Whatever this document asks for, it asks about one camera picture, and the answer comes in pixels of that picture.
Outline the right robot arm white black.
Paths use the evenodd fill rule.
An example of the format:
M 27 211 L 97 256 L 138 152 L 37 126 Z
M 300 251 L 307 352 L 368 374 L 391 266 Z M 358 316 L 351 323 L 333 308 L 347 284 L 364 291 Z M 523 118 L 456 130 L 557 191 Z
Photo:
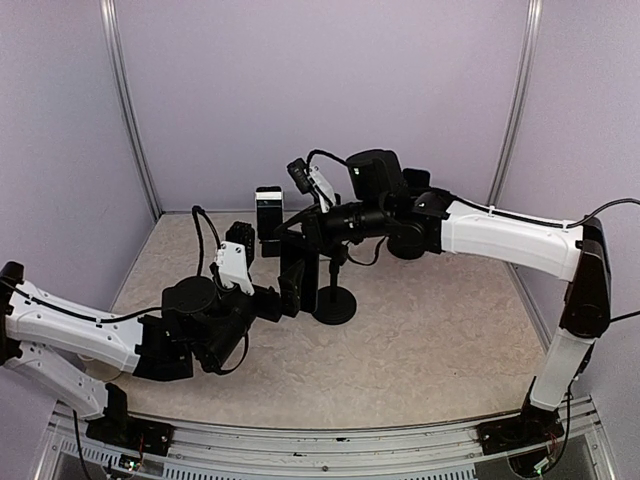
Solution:
M 611 315 L 611 268 L 596 213 L 578 221 L 552 220 L 484 206 L 430 184 L 426 170 L 403 168 L 395 152 L 371 149 L 342 161 L 355 195 L 341 203 L 313 165 L 311 151 L 287 171 L 312 206 L 278 227 L 299 225 L 307 248 L 347 260 L 347 244 L 385 237 L 392 253 L 416 259 L 424 253 L 469 254 L 532 268 L 567 282 L 564 310 L 544 363 L 527 395 L 529 406 L 513 419 L 511 433 L 535 442 L 557 409 Z

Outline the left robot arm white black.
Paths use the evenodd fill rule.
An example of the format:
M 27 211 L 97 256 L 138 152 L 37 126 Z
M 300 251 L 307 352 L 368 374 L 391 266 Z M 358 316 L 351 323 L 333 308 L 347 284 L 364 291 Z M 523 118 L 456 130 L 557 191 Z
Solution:
M 278 277 L 277 288 L 253 283 L 255 231 L 236 222 L 217 237 L 210 270 L 198 269 L 165 288 L 161 303 L 126 315 L 95 310 L 53 296 L 24 278 L 22 264 L 1 269 L 1 365 L 39 383 L 121 445 L 140 434 L 127 396 L 63 357 L 90 357 L 121 373 L 155 382 L 206 373 L 232 373 L 227 361 L 249 347 L 256 319 L 278 322 L 300 310 L 305 263 L 297 260 Z

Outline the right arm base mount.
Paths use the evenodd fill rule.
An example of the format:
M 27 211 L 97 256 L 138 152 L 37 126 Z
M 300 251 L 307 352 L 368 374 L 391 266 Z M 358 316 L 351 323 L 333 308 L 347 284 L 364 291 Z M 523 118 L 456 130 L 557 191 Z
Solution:
M 480 423 L 476 431 L 484 455 L 544 443 L 565 434 L 558 410 L 542 410 L 529 404 L 516 416 Z

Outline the black folding phone stand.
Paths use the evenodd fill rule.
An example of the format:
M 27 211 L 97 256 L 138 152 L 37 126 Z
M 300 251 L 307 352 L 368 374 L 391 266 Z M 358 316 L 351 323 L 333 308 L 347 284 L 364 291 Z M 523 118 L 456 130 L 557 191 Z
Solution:
M 260 247 L 263 258 L 276 258 L 281 254 L 281 241 L 279 239 L 261 240 Z

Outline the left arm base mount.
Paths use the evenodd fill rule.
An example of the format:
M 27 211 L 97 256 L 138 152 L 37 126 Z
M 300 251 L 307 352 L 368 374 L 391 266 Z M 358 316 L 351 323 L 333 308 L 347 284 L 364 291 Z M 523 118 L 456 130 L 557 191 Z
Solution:
M 106 384 L 106 391 L 106 407 L 100 418 L 87 421 L 86 436 L 108 445 L 166 457 L 174 427 L 131 416 L 126 393 L 112 383 Z

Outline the black phone blue edge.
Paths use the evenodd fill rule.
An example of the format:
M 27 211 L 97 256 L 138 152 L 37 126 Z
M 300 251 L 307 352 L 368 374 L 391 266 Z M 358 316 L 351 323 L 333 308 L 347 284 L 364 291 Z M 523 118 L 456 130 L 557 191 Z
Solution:
M 402 175 L 411 196 L 419 196 L 430 189 L 431 173 L 428 170 L 404 168 Z
M 280 240 L 282 314 L 314 313 L 318 304 L 319 253 L 300 232 L 285 232 Z

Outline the black round-base stand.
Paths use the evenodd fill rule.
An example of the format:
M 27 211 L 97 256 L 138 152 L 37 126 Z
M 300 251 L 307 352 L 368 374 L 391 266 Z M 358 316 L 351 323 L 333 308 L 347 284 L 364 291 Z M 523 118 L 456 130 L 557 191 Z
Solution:
M 355 296 L 346 288 L 338 285 L 341 267 L 347 261 L 348 247 L 335 247 L 329 255 L 329 285 L 318 290 L 317 308 L 313 317 L 320 323 L 338 326 L 351 320 L 357 310 Z

